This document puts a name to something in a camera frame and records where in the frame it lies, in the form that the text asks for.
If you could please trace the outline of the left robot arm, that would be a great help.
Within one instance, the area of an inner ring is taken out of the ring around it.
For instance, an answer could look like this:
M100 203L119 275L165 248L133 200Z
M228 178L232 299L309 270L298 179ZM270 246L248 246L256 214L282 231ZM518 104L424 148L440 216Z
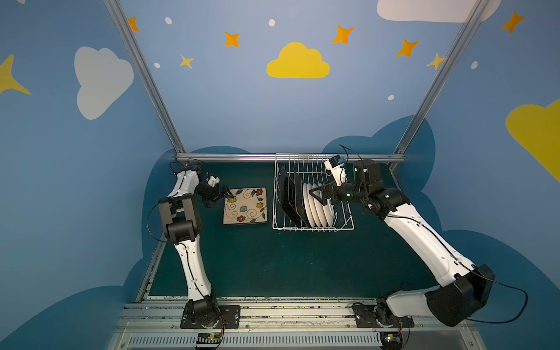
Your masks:
M188 301L184 322L189 328L226 326L226 318L218 306L217 297L204 269L201 254L201 216L196 197L206 207L214 206L221 198L233 198L220 178L204 172L200 163L185 165L176 172L176 184L170 194L157 203L167 242L176 249L184 271Z

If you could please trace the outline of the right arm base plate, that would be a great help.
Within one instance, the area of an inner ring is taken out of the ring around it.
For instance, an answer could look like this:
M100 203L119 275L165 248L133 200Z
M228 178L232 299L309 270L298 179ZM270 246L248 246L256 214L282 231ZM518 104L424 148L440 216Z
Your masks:
M358 328L414 328L410 316L397 317L384 304L353 303L351 309Z

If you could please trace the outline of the left controller board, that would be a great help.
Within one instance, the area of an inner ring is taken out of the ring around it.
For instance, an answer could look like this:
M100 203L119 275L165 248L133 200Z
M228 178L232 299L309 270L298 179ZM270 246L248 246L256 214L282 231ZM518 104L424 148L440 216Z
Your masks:
M218 333L198 333L195 337L194 348L202 350L216 350L223 342L223 338L224 336L219 335Z

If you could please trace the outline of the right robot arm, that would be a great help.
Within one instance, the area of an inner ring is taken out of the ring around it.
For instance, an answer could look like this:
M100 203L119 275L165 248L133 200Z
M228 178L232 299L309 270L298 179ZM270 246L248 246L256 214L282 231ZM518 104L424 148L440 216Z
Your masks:
M396 291L377 300L373 317L389 328L407 316L433 316L454 327L488 302L494 272L477 266L459 253L421 217L416 207L397 188L385 186L380 166L373 160L354 163L354 180L349 182L346 165L336 155L324 162L333 180L309 190L322 207L340 201L356 202L400 235L429 268L437 286Z

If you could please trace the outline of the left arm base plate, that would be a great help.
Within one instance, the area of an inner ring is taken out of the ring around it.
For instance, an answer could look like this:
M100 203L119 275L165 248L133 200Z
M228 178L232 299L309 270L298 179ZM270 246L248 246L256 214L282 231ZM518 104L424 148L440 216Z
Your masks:
M238 329L241 321L241 307L240 306L219 306L217 318L212 322L207 322L205 325L201 323L201 317L195 318L193 314L185 307L182 318L180 320L180 329L218 329L223 328L223 321L225 321L225 329Z

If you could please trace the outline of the floral square plate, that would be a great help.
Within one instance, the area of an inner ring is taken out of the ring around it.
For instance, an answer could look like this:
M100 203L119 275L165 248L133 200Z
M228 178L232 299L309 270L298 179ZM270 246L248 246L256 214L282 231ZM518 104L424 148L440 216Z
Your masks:
M301 219L297 213L295 184L284 167L280 168L281 208L289 218L292 226L300 227Z
M267 193L265 188L231 189L226 198L223 224L248 225L268 222Z

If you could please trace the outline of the right controller board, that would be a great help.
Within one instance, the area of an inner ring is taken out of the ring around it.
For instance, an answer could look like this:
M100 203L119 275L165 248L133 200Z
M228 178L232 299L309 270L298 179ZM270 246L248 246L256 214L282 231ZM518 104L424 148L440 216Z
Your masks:
M403 336L400 333L381 333L380 334L382 350L401 350L403 347Z

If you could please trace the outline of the controller board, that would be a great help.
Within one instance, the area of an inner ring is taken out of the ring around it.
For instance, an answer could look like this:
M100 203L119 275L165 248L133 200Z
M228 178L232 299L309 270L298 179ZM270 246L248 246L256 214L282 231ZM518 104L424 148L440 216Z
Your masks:
M401 350L403 347L403 336L400 333L381 333L380 334L382 350Z
M223 338L224 336L219 335L218 333L198 333L195 337L194 348L202 350L216 350L223 342Z

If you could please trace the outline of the aluminium rail base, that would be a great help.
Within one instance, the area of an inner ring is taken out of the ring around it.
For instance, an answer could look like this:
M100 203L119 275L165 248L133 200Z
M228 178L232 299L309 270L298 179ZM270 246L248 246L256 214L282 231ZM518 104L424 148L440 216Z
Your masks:
M380 349L380 334L400 333L402 349L485 349L472 322L450 328L433 317L411 316L414 328L358 328L353 303L364 298L220 298L240 306L238 329L180 329L185 298L149 297L125 306L109 349L195 349L198 333L218 333L218 349Z

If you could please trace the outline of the white round plate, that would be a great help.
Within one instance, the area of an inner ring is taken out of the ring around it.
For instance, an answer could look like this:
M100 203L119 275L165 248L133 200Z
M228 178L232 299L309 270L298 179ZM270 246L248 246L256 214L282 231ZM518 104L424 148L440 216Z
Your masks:
M324 216L324 212L322 210L322 206L320 204L318 204L316 201L314 201L315 207L316 207L316 212L318 214L319 217L319 221L321 222L322 227L327 227L326 224L326 219Z
M322 206L322 210L324 212L324 216L326 219L326 226L327 227L332 227L334 225L334 220L335 220L335 211L333 208L333 205L331 204L331 200L329 198L325 198L324 194L322 191L318 190L317 191L318 195L321 196L321 198L325 199L326 204Z
M308 202L309 202L309 206L312 212L312 217L315 221L316 227L323 227L322 224L322 220L321 217L319 215L318 209L321 208L321 204L317 204L318 201L316 200L315 197L313 197L310 193L310 190L312 190L314 188L314 185L312 184L308 184Z
M308 194L309 193L307 191L307 184L303 183L303 202L304 202L304 207L305 207L305 210L306 210L306 216L307 216L308 221L309 221L309 226L315 228L316 227L316 221L314 219L312 209L310 207Z

